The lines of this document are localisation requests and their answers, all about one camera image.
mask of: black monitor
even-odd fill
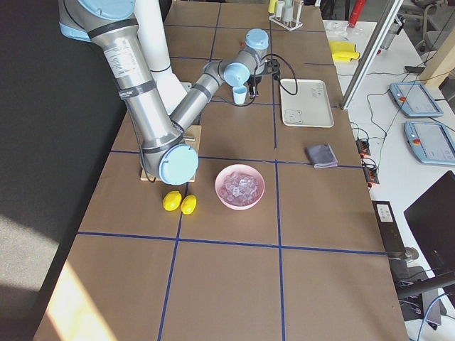
[[[405,217],[414,238],[434,273],[455,271],[455,174],[445,173],[411,206]],[[455,293],[455,285],[446,293]],[[455,295],[449,296],[455,306]]]

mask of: gray cloth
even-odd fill
[[[328,168],[338,166],[338,160],[330,144],[319,144],[305,148],[306,155],[314,164],[314,168]]]

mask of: bowl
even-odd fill
[[[251,202],[250,204],[244,205],[244,206],[237,206],[237,205],[227,202],[226,200],[224,200],[222,198],[220,191],[224,188],[225,180],[229,175],[233,174],[234,172],[245,174],[245,175],[250,175],[257,181],[258,196],[254,202]],[[265,190],[265,182],[264,182],[264,178],[262,177],[261,173],[259,173],[253,167],[250,167],[247,165],[237,164],[237,165],[228,166],[219,172],[219,174],[217,175],[216,180],[215,180],[216,195],[218,196],[218,198],[224,205],[226,205],[227,207],[229,207],[233,210],[247,210],[247,209],[255,206],[261,200],[262,196],[264,195],[264,190]]]

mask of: yellow lemon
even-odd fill
[[[173,190],[166,194],[163,199],[163,208],[166,211],[174,211],[180,206],[180,202],[182,201],[182,194],[179,191]]]
[[[185,199],[183,199],[181,206],[182,213],[185,215],[190,215],[191,213],[193,213],[194,209],[196,208],[197,202],[198,200],[196,199],[195,195],[188,195],[187,197],[185,197]]]

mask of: tray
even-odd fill
[[[281,84],[290,93],[296,91],[294,79],[283,79]],[[299,91],[292,96],[280,87],[282,119],[287,126],[333,126],[332,110],[326,84],[322,80],[297,80]]]

